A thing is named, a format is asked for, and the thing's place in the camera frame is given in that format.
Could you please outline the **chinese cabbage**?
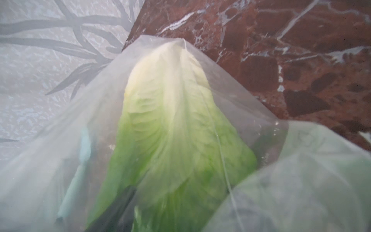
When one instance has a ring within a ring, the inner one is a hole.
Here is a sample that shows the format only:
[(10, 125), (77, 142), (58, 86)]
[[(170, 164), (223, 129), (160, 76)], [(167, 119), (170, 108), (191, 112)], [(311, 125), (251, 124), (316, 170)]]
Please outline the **chinese cabbage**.
[(131, 232), (200, 232), (257, 166), (215, 104), (201, 64), (179, 41), (167, 42), (130, 73), (116, 147), (87, 228), (134, 186)]

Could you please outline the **clear zip-top bag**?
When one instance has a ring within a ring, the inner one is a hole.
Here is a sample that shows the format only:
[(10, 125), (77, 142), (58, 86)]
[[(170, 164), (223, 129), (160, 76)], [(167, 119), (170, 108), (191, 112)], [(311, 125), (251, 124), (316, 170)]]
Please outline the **clear zip-top bag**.
[(371, 154), (140, 36), (1, 168), (3, 232), (368, 232)]

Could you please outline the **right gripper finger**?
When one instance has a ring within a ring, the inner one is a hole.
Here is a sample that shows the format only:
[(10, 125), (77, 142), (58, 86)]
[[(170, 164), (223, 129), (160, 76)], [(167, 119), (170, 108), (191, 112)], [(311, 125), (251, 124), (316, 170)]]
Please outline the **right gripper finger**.
[(85, 232), (131, 232), (136, 202), (136, 188), (126, 187)]

